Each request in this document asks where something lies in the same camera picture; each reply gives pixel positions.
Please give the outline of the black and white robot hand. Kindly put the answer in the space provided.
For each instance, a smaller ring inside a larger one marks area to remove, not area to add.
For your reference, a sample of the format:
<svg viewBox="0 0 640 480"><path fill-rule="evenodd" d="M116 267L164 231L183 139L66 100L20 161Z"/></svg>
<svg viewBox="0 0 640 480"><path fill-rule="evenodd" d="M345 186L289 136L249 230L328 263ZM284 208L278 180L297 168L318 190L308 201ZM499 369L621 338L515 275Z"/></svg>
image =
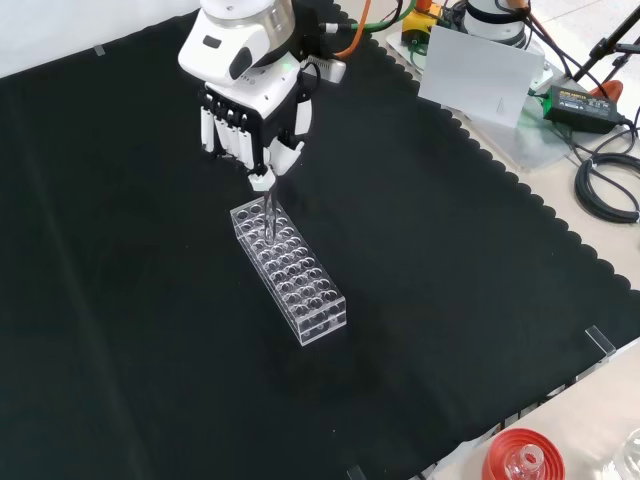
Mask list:
<svg viewBox="0 0 640 480"><path fill-rule="evenodd" d="M235 162L252 190L270 197L306 146L314 91L295 60L251 68L231 86L205 83L198 92L202 150Z"/></svg>

